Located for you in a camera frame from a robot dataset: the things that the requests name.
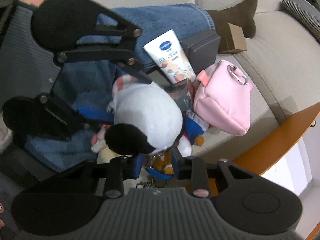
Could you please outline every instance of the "black box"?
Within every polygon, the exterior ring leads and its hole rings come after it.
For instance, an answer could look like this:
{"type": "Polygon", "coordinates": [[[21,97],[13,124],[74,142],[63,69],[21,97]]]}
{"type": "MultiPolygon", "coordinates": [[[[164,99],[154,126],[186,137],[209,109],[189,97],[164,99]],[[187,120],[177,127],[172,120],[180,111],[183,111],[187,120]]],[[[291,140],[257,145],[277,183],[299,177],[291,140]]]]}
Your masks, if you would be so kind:
{"type": "Polygon", "coordinates": [[[180,41],[196,75],[215,63],[220,40],[215,30],[207,29],[180,41]]]}

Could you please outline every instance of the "stuffed toy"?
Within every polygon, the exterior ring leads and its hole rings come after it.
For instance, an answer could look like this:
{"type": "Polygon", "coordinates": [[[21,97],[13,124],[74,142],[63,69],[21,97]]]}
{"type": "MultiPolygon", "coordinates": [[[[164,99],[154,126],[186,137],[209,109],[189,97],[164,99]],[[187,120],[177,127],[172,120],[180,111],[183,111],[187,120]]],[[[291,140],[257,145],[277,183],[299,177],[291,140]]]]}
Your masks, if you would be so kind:
{"type": "Polygon", "coordinates": [[[105,143],[120,155],[156,154],[167,150],[182,135],[182,113],[175,101],[156,83],[139,83],[119,77],[113,86],[114,125],[105,143]]]}
{"type": "Polygon", "coordinates": [[[105,134],[111,125],[104,124],[98,133],[95,133],[91,140],[91,150],[98,153],[98,163],[109,163],[111,159],[119,157],[118,153],[110,150],[105,142],[105,134]]]}
{"type": "MultiPolygon", "coordinates": [[[[192,147],[185,134],[180,138],[177,148],[183,157],[191,156],[192,147]]],[[[152,163],[152,167],[165,175],[174,174],[171,164],[171,151],[168,150],[162,155],[156,157],[152,163]]]]}
{"type": "Polygon", "coordinates": [[[186,112],[184,118],[186,124],[185,135],[191,145],[202,146],[204,144],[202,135],[209,128],[209,124],[191,110],[186,112]]]}

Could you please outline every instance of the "pink pouch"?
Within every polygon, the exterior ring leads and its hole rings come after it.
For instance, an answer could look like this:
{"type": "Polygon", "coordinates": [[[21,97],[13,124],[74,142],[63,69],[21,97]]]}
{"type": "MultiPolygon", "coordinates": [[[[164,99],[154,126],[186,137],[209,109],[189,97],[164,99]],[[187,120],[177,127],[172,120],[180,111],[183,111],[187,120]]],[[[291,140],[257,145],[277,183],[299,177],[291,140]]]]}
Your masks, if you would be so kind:
{"type": "Polygon", "coordinates": [[[250,127],[252,84],[236,66],[226,60],[207,67],[197,76],[194,111],[209,124],[236,136],[250,127]]]}

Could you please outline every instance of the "small cardboard box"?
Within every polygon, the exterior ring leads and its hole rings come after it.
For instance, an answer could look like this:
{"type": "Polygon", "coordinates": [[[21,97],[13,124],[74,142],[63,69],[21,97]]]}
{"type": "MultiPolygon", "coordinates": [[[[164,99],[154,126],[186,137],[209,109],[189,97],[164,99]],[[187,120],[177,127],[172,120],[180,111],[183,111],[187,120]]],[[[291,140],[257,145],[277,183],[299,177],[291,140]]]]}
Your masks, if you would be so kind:
{"type": "Polygon", "coordinates": [[[181,112],[193,109],[196,90],[189,79],[179,81],[164,90],[176,102],[181,112]]]}
{"type": "Polygon", "coordinates": [[[220,53],[239,53],[247,50],[247,44],[241,27],[228,23],[220,31],[219,35],[221,36],[220,53]]]}
{"type": "Polygon", "coordinates": [[[215,63],[220,39],[215,30],[207,29],[180,41],[196,75],[215,63]]]}

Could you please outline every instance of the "black plush ear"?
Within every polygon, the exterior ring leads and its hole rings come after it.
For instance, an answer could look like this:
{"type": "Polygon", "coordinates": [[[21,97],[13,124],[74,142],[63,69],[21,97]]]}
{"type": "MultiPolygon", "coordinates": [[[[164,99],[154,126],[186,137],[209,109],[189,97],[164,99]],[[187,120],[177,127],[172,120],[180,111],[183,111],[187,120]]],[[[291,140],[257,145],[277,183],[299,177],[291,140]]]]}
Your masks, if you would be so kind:
{"type": "Polygon", "coordinates": [[[155,148],[148,143],[147,139],[148,137],[137,127],[126,123],[111,126],[105,134],[105,141],[110,150],[120,155],[153,152],[155,148]]]}

